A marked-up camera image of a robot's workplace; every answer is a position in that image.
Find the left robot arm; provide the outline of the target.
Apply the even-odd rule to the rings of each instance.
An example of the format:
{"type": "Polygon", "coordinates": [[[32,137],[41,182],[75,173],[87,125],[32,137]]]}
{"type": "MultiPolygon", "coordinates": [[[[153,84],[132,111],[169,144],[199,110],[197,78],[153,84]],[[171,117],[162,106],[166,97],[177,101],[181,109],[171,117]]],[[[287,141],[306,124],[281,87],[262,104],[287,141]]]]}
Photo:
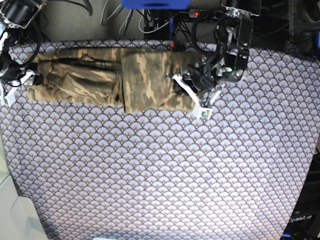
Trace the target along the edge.
{"type": "Polygon", "coordinates": [[[213,31],[215,51],[205,51],[197,42],[198,24],[210,19],[213,10],[199,12],[191,28],[191,45],[205,59],[187,64],[171,75],[175,100],[167,103],[172,110],[191,110],[196,118],[209,119],[213,105],[227,83],[236,84],[248,74],[254,21],[261,13],[260,0],[222,0],[224,8],[213,31]]]}

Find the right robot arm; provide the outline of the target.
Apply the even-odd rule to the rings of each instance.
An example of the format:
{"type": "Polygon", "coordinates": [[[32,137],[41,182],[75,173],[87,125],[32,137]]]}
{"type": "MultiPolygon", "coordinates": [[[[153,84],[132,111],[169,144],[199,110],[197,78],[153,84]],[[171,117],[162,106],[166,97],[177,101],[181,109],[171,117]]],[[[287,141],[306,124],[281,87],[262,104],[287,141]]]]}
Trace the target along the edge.
{"type": "Polygon", "coordinates": [[[46,0],[2,0],[0,2],[0,105],[11,107],[16,102],[19,87],[33,84],[35,71],[30,64],[38,55],[42,34],[36,16],[47,5],[46,0]],[[9,54],[9,48],[21,42],[22,31],[31,28],[36,42],[35,50],[24,63],[18,63],[9,54]]]}

